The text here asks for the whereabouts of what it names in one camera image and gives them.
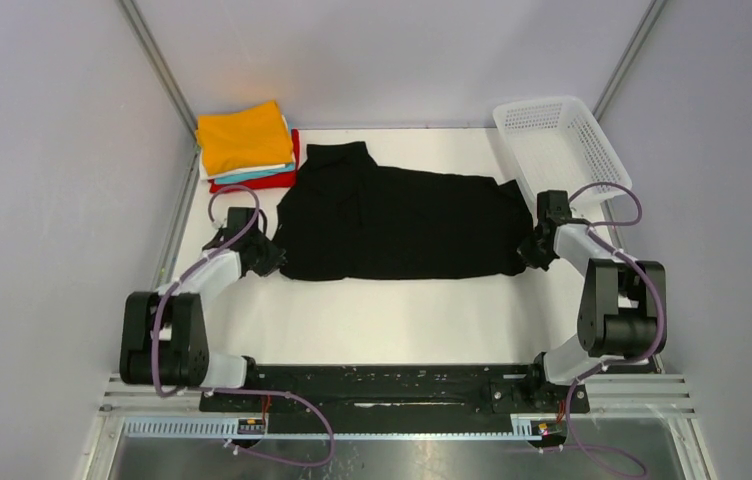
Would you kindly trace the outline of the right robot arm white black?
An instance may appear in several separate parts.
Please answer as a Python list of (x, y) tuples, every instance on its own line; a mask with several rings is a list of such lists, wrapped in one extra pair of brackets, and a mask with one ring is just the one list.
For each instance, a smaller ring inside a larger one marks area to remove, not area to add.
[(567, 405), (589, 377), (646, 361), (666, 342), (664, 267), (600, 238), (595, 224), (572, 213), (575, 198), (561, 190), (539, 193), (537, 225), (518, 249), (530, 268), (565, 260), (584, 280), (575, 334), (538, 354), (517, 386), (522, 401), (541, 412)]

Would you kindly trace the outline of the black t shirt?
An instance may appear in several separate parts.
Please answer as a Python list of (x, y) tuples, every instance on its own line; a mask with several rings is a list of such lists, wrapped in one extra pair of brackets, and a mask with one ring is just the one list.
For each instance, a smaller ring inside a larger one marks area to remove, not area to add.
[(516, 182), (380, 166), (362, 141), (307, 145), (277, 216), (281, 273), (302, 281), (516, 276), (533, 229)]

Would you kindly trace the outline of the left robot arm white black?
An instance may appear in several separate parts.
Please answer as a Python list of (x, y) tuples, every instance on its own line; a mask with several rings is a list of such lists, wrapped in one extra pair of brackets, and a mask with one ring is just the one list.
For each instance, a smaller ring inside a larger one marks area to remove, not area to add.
[(285, 262), (266, 224), (259, 208), (229, 208), (197, 263), (169, 284), (127, 297), (119, 360), (124, 383), (224, 389), (224, 398), (240, 411), (259, 404), (263, 387), (248, 375), (255, 361), (212, 350), (206, 321), (218, 297), (247, 273), (267, 276)]

